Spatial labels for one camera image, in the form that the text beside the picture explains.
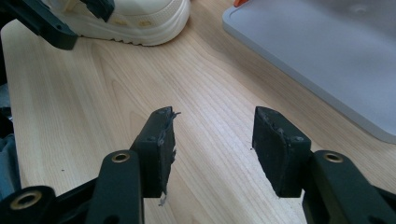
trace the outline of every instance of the screw hole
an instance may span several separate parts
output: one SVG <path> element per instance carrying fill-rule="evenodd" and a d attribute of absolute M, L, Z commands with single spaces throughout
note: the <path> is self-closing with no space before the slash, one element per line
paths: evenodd
<path fill-rule="evenodd" d="M 14 199 L 10 207 L 12 210 L 22 210 L 40 201 L 41 197 L 42 194 L 38 190 L 27 191 Z"/>
<path fill-rule="evenodd" d="M 112 161 L 114 162 L 125 162 L 128 161 L 130 158 L 130 155 L 127 153 L 119 153 L 117 155 L 114 155 L 113 158 L 111 158 Z"/>
<path fill-rule="evenodd" d="M 324 159 L 331 162 L 343 162 L 344 159 L 336 154 L 333 153 L 326 153 L 324 154 Z"/>

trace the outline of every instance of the black mechanical part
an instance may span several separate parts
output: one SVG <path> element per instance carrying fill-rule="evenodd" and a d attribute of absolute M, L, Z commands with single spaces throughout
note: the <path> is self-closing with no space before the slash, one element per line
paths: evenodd
<path fill-rule="evenodd" d="M 14 126 L 12 121 L 0 113 L 0 138 L 5 138 L 7 135 L 14 133 Z"/>
<path fill-rule="evenodd" d="M 311 140 L 277 111 L 256 107 L 252 146 L 277 196 L 300 197 L 300 170 L 311 156 Z"/>
<path fill-rule="evenodd" d="M 108 154 L 90 203 L 87 224 L 143 223 L 139 157 L 131 150 Z"/>
<path fill-rule="evenodd" d="M 0 7 L 58 49 L 72 49 L 78 36 L 41 0 L 0 0 Z"/>
<path fill-rule="evenodd" d="M 11 107 L 0 107 L 0 115 L 3 115 L 5 117 L 11 117 Z"/>
<path fill-rule="evenodd" d="M 97 178 L 63 195 L 55 197 L 53 189 L 45 186 L 9 195 L 0 202 L 0 223 L 144 223 L 143 182 L 146 181 L 150 198 L 155 195 L 159 198 L 166 192 L 176 153 L 173 130 L 176 115 L 170 106 L 154 111 L 134 141 L 133 150 L 110 153 L 104 158 Z M 15 202 L 19 209 L 12 209 Z"/>
<path fill-rule="evenodd" d="M 316 203 L 311 198 L 321 198 L 328 215 L 326 223 L 396 223 L 396 213 L 381 197 L 353 162 L 346 156 L 329 150 L 314 153 L 310 160 L 309 171 L 317 189 L 304 188 L 305 216 L 308 223 L 320 223 L 315 214 Z"/>
<path fill-rule="evenodd" d="M 373 187 L 344 155 L 312 153 L 308 141 L 280 113 L 256 107 L 253 147 L 262 169 L 279 197 L 300 197 L 304 189 L 309 224 L 396 223 L 394 194 Z"/>
<path fill-rule="evenodd" d="M 173 119 L 176 117 L 172 107 L 154 111 L 141 133 L 131 146 L 141 160 L 143 197 L 159 198 L 167 193 L 166 185 L 175 160 L 175 133 Z"/>
<path fill-rule="evenodd" d="M 0 223 L 54 223 L 55 192 L 46 186 L 21 189 L 0 203 Z"/>
<path fill-rule="evenodd" d="M 114 0 L 81 0 L 87 9 L 96 17 L 108 21 L 114 11 Z"/>
<path fill-rule="evenodd" d="M 114 11 L 114 0 L 81 0 L 97 18 L 108 21 Z M 0 0 L 0 8 L 19 20 L 53 47 L 72 49 L 78 39 L 70 28 L 54 16 L 41 0 Z"/>

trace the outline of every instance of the shoe sole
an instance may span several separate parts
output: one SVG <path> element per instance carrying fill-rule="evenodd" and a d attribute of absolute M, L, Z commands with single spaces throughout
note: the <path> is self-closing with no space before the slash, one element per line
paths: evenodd
<path fill-rule="evenodd" d="M 54 14 L 79 36 L 156 46 L 175 38 L 183 30 L 190 16 L 190 6 L 190 0 L 181 0 L 179 9 L 169 21 L 152 28 L 118 26 L 74 12 Z"/>

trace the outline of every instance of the table surface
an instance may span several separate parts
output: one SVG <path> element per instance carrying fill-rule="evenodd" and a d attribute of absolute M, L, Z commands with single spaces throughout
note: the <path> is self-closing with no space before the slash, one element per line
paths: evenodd
<path fill-rule="evenodd" d="M 343 117 L 222 29 L 230 0 L 191 1 L 182 33 L 157 47 L 80 38 L 59 50 L 17 21 L 2 30 L 21 181 L 64 193 L 129 148 L 150 113 L 171 105 L 177 160 L 168 198 L 147 223 L 304 223 L 302 199 L 279 199 L 251 149 L 256 105 L 281 112 L 322 148 L 396 192 L 396 146 Z"/>

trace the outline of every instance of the orange object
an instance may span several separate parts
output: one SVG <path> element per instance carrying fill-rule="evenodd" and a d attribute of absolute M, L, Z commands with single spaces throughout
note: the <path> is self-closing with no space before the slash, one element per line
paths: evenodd
<path fill-rule="evenodd" d="M 248 0 L 235 0 L 233 1 L 234 7 L 240 7 L 242 4 L 246 3 Z"/>

